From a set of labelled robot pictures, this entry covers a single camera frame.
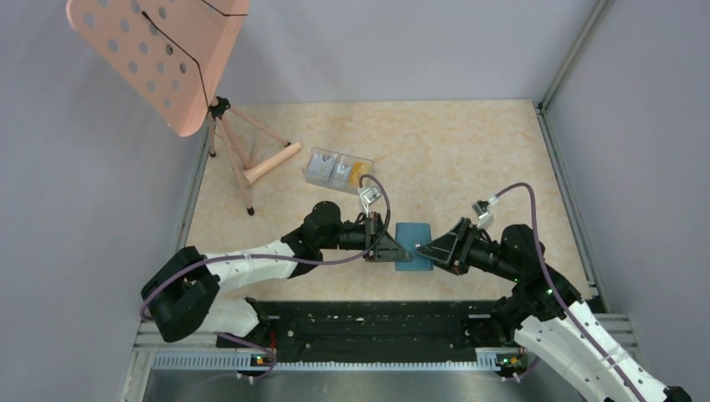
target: plastic container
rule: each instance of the plastic container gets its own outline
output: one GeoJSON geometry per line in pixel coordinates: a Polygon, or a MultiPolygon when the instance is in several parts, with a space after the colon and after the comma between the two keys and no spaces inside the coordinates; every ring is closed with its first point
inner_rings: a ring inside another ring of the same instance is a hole
{"type": "Polygon", "coordinates": [[[363,157],[321,148],[311,149],[311,160],[303,169],[306,182],[346,193],[358,193],[360,176],[371,173],[375,162],[363,157]]]}

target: white wall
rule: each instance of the white wall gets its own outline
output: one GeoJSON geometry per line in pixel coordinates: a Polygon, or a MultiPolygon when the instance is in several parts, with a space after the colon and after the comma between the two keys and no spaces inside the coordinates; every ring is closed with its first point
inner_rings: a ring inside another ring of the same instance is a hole
{"type": "Polygon", "coordinates": [[[594,0],[252,0],[239,103],[541,100],[594,0]]]}
{"type": "Polygon", "coordinates": [[[1,401],[117,398],[202,145],[65,15],[63,0],[0,14],[1,401]]]}
{"type": "Polygon", "coordinates": [[[707,398],[710,2],[616,2],[549,112],[607,302],[707,398]]]}

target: perforated pink panel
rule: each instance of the perforated pink panel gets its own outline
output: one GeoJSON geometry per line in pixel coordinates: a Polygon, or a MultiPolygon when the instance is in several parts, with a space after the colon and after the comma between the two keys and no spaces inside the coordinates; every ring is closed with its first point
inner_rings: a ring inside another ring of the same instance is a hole
{"type": "MultiPolygon", "coordinates": [[[[225,14],[249,9],[249,0],[208,2],[225,14]]],[[[181,137],[202,126],[205,95],[212,100],[244,21],[244,16],[225,17],[200,0],[69,0],[66,11],[72,28],[181,137]],[[199,62],[205,91],[198,65],[178,45],[199,62]]]]}

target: yellow object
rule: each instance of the yellow object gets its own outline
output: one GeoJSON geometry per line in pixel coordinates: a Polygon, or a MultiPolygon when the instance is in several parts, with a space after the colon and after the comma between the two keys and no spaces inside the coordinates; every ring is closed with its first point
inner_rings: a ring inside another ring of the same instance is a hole
{"type": "Polygon", "coordinates": [[[360,176],[362,176],[363,174],[370,173],[371,168],[372,165],[368,165],[363,162],[355,162],[352,165],[352,170],[350,171],[350,178],[348,179],[350,181],[350,184],[353,186],[358,186],[360,176]]]}

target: metal floor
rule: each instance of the metal floor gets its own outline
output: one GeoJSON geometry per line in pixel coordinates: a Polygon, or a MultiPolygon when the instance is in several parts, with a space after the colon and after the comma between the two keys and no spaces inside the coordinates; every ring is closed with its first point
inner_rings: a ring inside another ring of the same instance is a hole
{"type": "Polygon", "coordinates": [[[520,384],[477,372],[279,372],[254,385],[234,373],[153,370],[143,402],[554,402],[581,400],[546,364],[520,384]]]}

